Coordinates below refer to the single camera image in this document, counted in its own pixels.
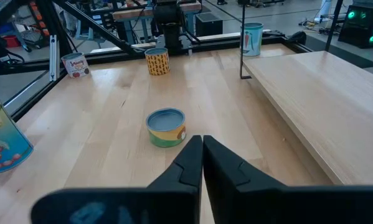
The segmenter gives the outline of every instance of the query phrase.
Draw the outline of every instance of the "black metal rod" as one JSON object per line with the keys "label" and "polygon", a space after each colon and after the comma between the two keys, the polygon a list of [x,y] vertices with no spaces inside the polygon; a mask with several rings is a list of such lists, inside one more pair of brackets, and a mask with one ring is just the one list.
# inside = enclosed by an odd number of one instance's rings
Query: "black metal rod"
{"label": "black metal rod", "polygon": [[97,24],[91,17],[87,16],[82,11],[78,10],[76,7],[72,6],[69,2],[63,2],[63,0],[52,0],[58,6],[62,7],[68,13],[76,17],[77,19],[81,20],[81,22],[85,23],[87,26],[91,27],[95,32],[98,32],[104,39],[110,41],[121,50],[124,50],[126,53],[133,55],[133,54],[141,54],[141,52],[137,52],[132,48],[132,46],[125,42],[124,40],[120,40],[116,36],[114,36],[111,32],[106,30],[104,27]]}
{"label": "black metal rod", "polygon": [[333,38],[334,30],[335,30],[336,25],[337,25],[338,15],[340,14],[341,6],[342,6],[342,0],[338,0],[337,4],[336,4],[336,8],[334,10],[334,18],[333,18],[333,22],[331,24],[328,41],[326,42],[326,47],[324,48],[324,50],[327,51],[327,52],[329,51],[329,48],[330,48],[331,39]]}
{"label": "black metal rod", "polygon": [[246,4],[247,1],[243,1],[243,13],[242,13],[242,31],[240,33],[240,78],[246,79],[251,78],[250,75],[243,76],[243,45],[244,45],[244,22],[245,22],[245,13],[246,13]]}

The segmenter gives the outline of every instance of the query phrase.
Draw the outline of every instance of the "small can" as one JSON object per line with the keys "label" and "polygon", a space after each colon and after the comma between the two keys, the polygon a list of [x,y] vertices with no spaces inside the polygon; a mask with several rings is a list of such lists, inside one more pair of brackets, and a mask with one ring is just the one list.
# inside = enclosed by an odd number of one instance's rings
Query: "small can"
{"label": "small can", "polygon": [[71,78],[78,78],[90,73],[88,62],[81,52],[68,54],[62,57],[62,62]]}
{"label": "small can", "polygon": [[32,144],[7,115],[0,102],[0,172],[22,163],[32,152]]}
{"label": "small can", "polygon": [[263,24],[259,22],[249,22],[244,24],[243,55],[257,56],[261,53]]}
{"label": "small can", "polygon": [[150,75],[164,75],[169,73],[168,50],[156,47],[144,52]]}
{"label": "small can", "polygon": [[185,115],[175,108],[164,108],[146,118],[150,141],[159,147],[171,147],[186,137]]}

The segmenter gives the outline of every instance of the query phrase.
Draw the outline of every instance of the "desk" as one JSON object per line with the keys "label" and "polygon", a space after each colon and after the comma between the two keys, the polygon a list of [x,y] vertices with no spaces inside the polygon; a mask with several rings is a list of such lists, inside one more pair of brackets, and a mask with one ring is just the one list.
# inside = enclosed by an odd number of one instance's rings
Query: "desk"
{"label": "desk", "polygon": [[[281,44],[262,52],[276,56],[278,48],[293,54]],[[0,223],[28,223],[33,203],[63,187],[147,186],[194,134],[213,135],[285,184],[331,184],[296,136],[283,134],[287,125],[256,85],[239,79],[238,52],[170,57],[171,74],[161,76],[132,60],[65,77],[17,123],[35,151],[0,174]],[[145,119],[168,106],[186,115],[187,137],[164,149],[149,142]],[[214,223],[205,185],[201,223]]]}
{"label": "desk", "polygon": [[244,64],[333,182],[373,184],[373,74],[327,52]]}
{"label": "desk", "polygon": [[[181,4],[181,9],[187,17],[187,29],[194,33],[194,14],[201,10],[201,3],[187,3]],[[116,22],[124,22],[126,36],[130,44],[136,44],[132,38],[131,21],[139,20],[142,23],[143,36],[148,40],[148,28],[146,27],[146,19],[153,18],[153,10],[149,9],[132,9],[128,11],[118,11],[113,13],[113,18]]]}

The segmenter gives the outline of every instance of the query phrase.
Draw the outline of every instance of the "floor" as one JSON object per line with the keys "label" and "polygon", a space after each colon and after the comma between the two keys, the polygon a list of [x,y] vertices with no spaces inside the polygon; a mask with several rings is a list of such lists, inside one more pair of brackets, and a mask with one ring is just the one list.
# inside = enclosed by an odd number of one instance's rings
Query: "floor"
{"label": "floor", "polygon": [[[216,5],[216,0],[203,0],[202,3],[205,7],[204,11],[211,11],[219,19],[223,20],[224,33],[238,32],[240,30],[242,9],[238,6],[236,0],[228,0],[228,4],[223,6]],[[334,10],[335,4],[336,1],[333,1],[332,11]],[[352,0],[345,0],[341,12],[346,12],[350,4],[352,4]],[[262,22],[265,29],[280,30],[286,35],[291,35],[303,29],[298,26],[299,22],[305,19],[313,19],[319,11],[320,5],[321,0],[285,0],[284,5],[278,3],[270,7],[262,7],[259,9],[250,7],[246,9],[246,22]],[[135,32],[138,36],[143,36],[140,22],[135,25]],[[308,35],[312,35],[321,40],[327,39],[325,35],[318,35],[310,32]],[[359,54],[373,61],[373,49],[362,50],[355,46],[338,42],[337,39],[337,37],[333,39],[332,45],[336,45],[344,50]],[[92,41],[73,40],[73,42],[78,51],[84,53],[89,53],[93,49],[98,48],[98,44]],[[114,45],[109,41],[101,44],[101,48],[107,47],[114,47]],[[27,53],[21,47],[11,48],[10,50],[23,56],[26,60],[37,60],[49,57],[48,47],[33,49],[31,53]],[[373,73],[373,68],[367,68],[366,70]],[[30,92],[28,95],[32,95],[33,90],[28,90],[28,84],[40,77],[42,72],[43,71],[0,76],[0,98],[2,102],[6,102],[7,104],[13,103],[14,106],[11,106],[11,108],[17,108],[22,104],[22,101],[17,102],[13,100],[13,96],[22,91],[28,91]],[[40,83],[40,86],[47,84],[47,73],[43,75],[42,78],[41,81],[44,83]]]}

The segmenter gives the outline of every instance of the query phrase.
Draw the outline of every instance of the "wooden board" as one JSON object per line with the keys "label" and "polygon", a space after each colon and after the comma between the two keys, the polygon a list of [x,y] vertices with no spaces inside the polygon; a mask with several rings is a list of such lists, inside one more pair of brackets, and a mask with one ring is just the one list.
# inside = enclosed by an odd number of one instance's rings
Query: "wooden board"
{"label": "wooden board", "polygon": [[334,182],[373,184],[373,74],[327,52],[244,63]]}
{"label": "wooden board", "polygon": [[[200,10],[201,3],[195,2],[195,3],[181,4],[181,9],[184,12]],[[139,17],[139,16],[153,16],[153,10],[152,9],[132,9],[132,10],[118,11],[118,12],[113,13],[114,20],[129,19],[129,18]]]}
{"label": "wooden board", "polygon": [[[149,75],[145,60],[93,65],[46,94],[18,122],[35,151],[0,174],[0,223],[29,223],[33,203],[64,187],[147,186],[194,134],[213,135],[285,184],[331,184],[257,86],[239,79],[238,49],[169,62],[161,76]],[[164,107],[181,109],[187,129],[182,144],[165,149],[145,126]],[[214,223],[205,185],[201,223]]]}

